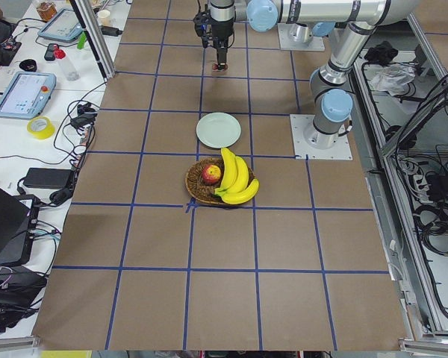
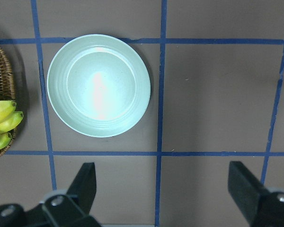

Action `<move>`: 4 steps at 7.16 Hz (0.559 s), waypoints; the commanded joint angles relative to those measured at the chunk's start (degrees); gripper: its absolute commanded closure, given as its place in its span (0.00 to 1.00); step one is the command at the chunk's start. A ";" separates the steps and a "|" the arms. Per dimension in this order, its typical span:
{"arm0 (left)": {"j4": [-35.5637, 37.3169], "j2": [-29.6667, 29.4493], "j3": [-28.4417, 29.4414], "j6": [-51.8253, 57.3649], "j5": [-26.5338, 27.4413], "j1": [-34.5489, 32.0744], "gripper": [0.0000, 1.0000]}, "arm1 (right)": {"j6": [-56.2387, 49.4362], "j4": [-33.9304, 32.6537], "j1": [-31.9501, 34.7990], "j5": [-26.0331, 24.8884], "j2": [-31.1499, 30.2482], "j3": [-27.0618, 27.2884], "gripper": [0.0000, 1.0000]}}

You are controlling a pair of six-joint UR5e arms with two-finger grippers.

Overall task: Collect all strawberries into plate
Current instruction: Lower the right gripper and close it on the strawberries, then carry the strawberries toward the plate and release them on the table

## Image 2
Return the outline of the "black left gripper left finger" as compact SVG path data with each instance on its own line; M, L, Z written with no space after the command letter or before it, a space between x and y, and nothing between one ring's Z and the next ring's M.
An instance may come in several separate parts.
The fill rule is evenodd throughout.
M65 193L55 193L29 211L15 203L0 205L0 227L99 227L89 214L96 192L95 164L84 163Z

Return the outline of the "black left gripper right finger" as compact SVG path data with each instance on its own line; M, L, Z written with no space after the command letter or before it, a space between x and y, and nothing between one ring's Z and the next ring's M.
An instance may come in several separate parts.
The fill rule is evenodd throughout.
M284 227L284 191L267 189L240 161L231 161L228 192L251 227Z

